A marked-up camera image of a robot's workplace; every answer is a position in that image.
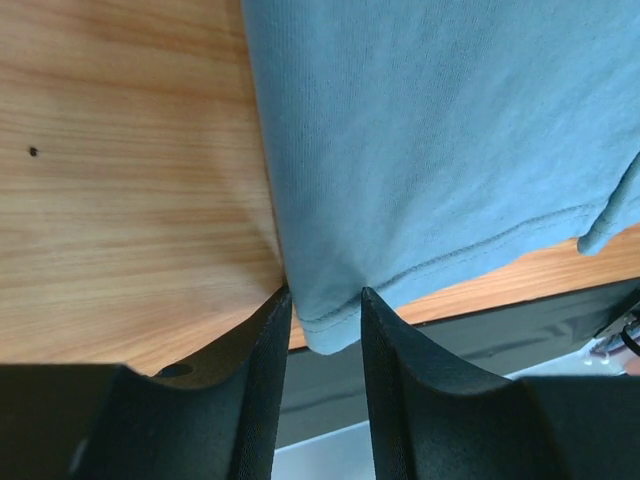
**wooden table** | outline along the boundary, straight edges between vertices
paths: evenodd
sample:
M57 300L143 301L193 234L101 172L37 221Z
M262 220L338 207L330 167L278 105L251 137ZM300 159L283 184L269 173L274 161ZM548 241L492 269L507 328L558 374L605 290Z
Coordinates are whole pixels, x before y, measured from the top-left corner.
M238 0L0 0L0 162L0 361L151 373L282 283ZM640 276L639 245L568 242L400 311Z

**dark spot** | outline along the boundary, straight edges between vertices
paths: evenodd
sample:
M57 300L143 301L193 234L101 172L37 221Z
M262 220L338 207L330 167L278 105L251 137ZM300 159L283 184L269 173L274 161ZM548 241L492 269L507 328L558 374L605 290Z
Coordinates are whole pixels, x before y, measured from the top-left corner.
M186 363L174 363L160 370L156 375L156 377L160 377L160 378L182 377L184 375L190 374L191 372L193 372L192 366L187 365Z

